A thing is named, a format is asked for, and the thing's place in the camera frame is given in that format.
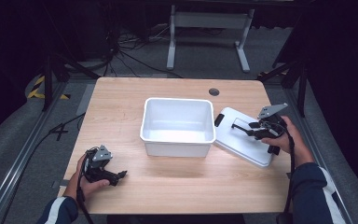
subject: human hand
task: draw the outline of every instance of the human hand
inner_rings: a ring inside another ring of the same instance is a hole
[[[312,154],[310,153],[308,147],[305,145],[304,140],[301,137],[301,133],[298,131],[297,127],[288,117],[282,116],[282,119],[284,122],[286,122],[287,132],[290,133],[290,135],[293,137],[293,141],[295,142],[296,167],[305,162],[314,162]],[[280,147],[281,150],[290,153],[289,138],[287,133],[284,133],[279,138],[263,138],[261,139],[261,142],[271,146]]]
[[[86,155],[83,155],[77,162],[76,172],[72,175],[71,179],[69,180],[69,184],[66,187],[65,192],[62,196],[69,196],[76,200],[76,190],[77,190],[77,180],[80,175],[83,160],[86,157]],[[109,180],[103,179],[99,180],[93,183],[90,183],[86,177],[82,176],[80,179],[80,187],[83,190],[83,195],[85,197],[85,200],[90,198],[90,195],[97,191],[98,189],[101,189],[105,186],[109,185]]]

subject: dark sleeve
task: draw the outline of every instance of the dark sleeve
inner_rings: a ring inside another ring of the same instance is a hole
[[[71,197],[59,197],[46,205],[37,223],[72,223],[77,219],[77,203]]]
[[[337,206],[336,187],[316,163],[304,163],[293,174],[294,223],[345,223]]]

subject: white plastic bin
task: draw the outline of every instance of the white plastic bin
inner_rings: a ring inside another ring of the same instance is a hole
[[[213,105],[207,100],[149,98],[141,138],[149,156],[206,157],[216,138]]]

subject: gray floor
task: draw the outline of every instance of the gray floor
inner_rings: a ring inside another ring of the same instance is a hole
[[[172,72],[188,78],[255,79],[260,72],[272,69],[271,65],[290,32],[290,29],[252,29],[245,44],[251,72],[244,74],[233,48],[234,41],[241,36],[239,32],[226,30],[219,35],[211,35],[199,30],[184,30],[177,37],[175,68]],[[175,78],[175,75],[165,69],[169,46],[166,38],[169,37],[165,35],[159,42],[141,49],[125,51],[160,71],[138,63],[126,55],[118,55],[123,62],[114,58],[106,75]],[[96,72],[102,75],[104,68]],[[292,102],[296,99],[296,87],[283,90],[280,85],[274,84],[279,79],[276,77],[265,83],[271,103]],[[24,94],[29,93],[34,82],[35,80],[29,84]],[[49,130],[84,111],[94,83],[94,80],[84,75],[74,74],[68,83],[54,84],[57,91],[62,87],[63,91],[59,94],[71,95],[69,100],[57,100],[48,113],[42,113],[43,99],[31,98],[26,105],[7,118],[0,126],[0,186],[24,146],[34,146]],[[290,105],[290,108],[285,110],[285,114],[301,128],[318,162],[334,178],[344,202],[343,212],[347,222],[358,223],[358,179],[330,133],[310,86],[307,88],[305,113],[306,117],[302,119],[296,112],[295,105]],[[42,126],[37,134],[32,135],[35,133],[36,124]],[[58,135],[54,133],[36,149],[23,174],[5,223],[35,223],[45,204],[56,197],[80,126],[81,119],[74,120],[65,125],[68,133],[63,134],[60,141],[57,141]],[[34,137],[33,143],[30,143],[30,136]],[[0,219],[5,213],[7,203],[8,201],[1,203],[3,206],[0,207]],[[274,223],[275,216],[276,214],[244,214],[248,224]],[[93,219],[96,223],[104,223],[105,216],[93,216]],[[76,223],[86,223],[86,220],[80,216]]]

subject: person's arm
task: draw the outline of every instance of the person's arm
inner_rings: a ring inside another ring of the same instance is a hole
[[[76,190],[77,181],[81,172],[81,165],[85,158],[83,155],[77,162],[75,173],[69,180],[68,186],[65,189],[62,197],[51,200],[45,207],[43,215],[37,223],[71,223],[77,219],[77,202],[76,202]],[[80,187],[83,190],[83,194],[86,200],[90,197],[92,192],[109,185],[109,180],[100,180],[94,183],[90,183],[86,177],[82,176],[80,179]]]
[[[337,193],[330,174],[314,162],[312,153],[293,122],[287,117],[282,118],[295,142],[296,170],[291,179],[293,181],[293,222],[345,223],[335,200]],[[261,141],[280,147],[287,153],[290,152],[286,133],[276,139],[263,138]]]

